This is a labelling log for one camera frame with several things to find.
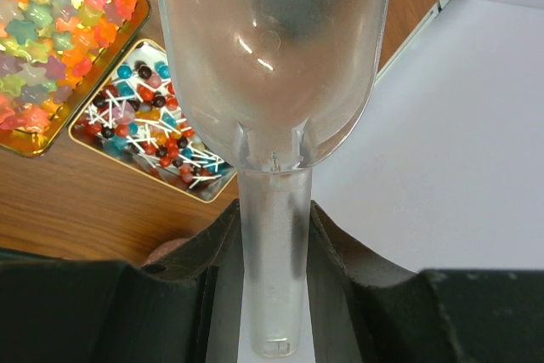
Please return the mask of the clear plastic scoop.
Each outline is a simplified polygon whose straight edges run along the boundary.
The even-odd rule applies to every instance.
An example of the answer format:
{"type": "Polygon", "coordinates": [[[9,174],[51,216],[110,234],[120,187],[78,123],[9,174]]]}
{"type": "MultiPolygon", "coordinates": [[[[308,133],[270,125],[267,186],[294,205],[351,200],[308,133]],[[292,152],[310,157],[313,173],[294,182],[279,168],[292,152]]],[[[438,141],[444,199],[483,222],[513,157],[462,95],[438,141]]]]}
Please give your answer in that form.
{"type": "Polygon", "coordinates": [[[297,351],[313,166],[372,91],[388,0],[158,0],[182,111],[237,171],[254,352],[297,351]]]}

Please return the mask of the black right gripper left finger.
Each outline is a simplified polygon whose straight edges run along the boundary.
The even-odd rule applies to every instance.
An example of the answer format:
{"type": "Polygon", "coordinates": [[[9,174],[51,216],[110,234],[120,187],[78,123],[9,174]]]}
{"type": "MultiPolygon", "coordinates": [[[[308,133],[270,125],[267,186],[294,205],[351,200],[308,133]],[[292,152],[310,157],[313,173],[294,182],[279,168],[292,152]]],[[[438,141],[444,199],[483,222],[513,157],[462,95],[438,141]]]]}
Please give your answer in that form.
{"type": "Polygon", "coordinates": [[[70,261],[1,251],[4,362],[235,362],[240,206],[158,258],[70,261]]]}

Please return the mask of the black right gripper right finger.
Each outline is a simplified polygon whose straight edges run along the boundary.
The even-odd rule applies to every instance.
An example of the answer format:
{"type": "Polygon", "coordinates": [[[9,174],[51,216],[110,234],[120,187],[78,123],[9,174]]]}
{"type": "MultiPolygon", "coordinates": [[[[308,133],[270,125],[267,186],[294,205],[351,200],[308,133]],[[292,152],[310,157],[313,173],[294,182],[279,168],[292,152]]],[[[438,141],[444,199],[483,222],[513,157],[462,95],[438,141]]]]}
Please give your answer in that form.
{"type": "Polygon", "coordinates": [[[387,260],[310,208],[307,282],[319,362],[540,362],[539,270],[387,260]]]}

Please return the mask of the gold tin of lollipops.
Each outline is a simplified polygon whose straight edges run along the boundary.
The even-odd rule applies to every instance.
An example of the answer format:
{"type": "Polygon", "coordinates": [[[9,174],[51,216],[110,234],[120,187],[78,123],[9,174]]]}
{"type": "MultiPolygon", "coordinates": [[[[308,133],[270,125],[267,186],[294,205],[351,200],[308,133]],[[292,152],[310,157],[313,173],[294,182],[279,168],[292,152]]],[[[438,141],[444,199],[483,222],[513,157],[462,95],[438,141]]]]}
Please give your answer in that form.
{"type": "Polygon", "coordinates": [[[138,40],[70,125],[78,144],[203,203],[236,171],[206,146],[175,97],[167,54],[138,40]]]}

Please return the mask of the black tin of star candies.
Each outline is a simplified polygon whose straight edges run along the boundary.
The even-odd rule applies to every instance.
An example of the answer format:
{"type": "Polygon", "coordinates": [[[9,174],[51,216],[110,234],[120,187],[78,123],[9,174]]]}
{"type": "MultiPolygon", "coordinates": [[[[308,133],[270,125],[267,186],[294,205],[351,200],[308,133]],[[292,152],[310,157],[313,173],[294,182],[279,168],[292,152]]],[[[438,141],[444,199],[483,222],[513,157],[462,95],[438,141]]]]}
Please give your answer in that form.
{"type": "Polygon", "coordinates": [[[148,20],[148,0],[1,0],[1,146],[42,155],[148,20]]]}

